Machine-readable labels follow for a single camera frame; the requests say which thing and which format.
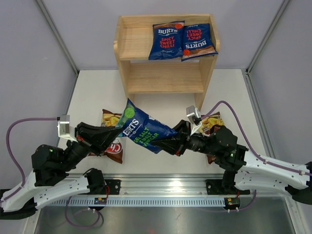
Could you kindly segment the Burts sea salt vinegar bag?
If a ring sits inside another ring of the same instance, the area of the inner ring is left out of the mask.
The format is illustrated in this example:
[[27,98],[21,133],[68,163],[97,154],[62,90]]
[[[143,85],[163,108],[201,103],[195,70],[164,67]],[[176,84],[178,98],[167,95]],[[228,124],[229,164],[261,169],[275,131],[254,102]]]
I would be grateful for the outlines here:
[[159,122],[141,109],[137,108],[130,99],[116,124],[121,127],[120,137],[128,137],[134,143],[157,154],[161,149],[151,144],[154,140],[173,137],[177,131]]

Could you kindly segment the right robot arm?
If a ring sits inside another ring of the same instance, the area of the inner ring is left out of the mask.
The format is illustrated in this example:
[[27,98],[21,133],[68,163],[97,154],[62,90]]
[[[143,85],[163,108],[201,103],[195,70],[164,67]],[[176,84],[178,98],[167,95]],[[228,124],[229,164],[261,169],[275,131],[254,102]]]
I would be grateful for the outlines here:
[[237,137],[225,126],[215,125],[209,136],[192,133],[191,124],[182,120],[177,134],[153,140],[152,145],[180,156],[186,150],[211,157],[214,164],[224,169],[222,190],[235,193],[244,190],[266,190],[282,193],[293,200],[312,203],[312,164],[289,163],[257,154],[250,146],[237,143]]

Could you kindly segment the small blue Burts chilli bag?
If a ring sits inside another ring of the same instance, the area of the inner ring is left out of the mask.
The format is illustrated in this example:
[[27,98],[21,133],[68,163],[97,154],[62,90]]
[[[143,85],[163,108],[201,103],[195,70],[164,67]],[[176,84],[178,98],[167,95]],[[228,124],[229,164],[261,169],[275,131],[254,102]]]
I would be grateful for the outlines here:
[[185,21],[172,21],[153,25],[153,45],[148,60],[182,57],[182,39]]

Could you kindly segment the large blue Burts chilli bag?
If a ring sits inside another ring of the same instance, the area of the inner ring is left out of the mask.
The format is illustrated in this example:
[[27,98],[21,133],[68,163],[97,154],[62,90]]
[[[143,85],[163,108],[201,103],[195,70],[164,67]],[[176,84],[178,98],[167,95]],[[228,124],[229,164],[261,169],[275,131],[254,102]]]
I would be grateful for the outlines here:
[[209,23],[193,24],[184,27],[182,39],[183,55],[181,61],[193,58],[217,55],[211,41],[211,31]]

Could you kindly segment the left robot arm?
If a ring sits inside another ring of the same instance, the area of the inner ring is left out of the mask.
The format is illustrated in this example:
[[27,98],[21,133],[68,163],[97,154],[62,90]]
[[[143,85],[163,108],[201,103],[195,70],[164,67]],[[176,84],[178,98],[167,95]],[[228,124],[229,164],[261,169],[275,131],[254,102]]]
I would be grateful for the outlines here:
[[68,183],[69,172],[90,153],[100,155],[122,132],[120,127],[98,127],[81,122],[71,127],[58,121],[58,136],[67,140],[66,148],[43,144],[31,156],[32,171],[15,188],[0,192],[0,218],[20,220],[43,207],[74,195],[100,194],[105,189],[103,173],[91,169]]

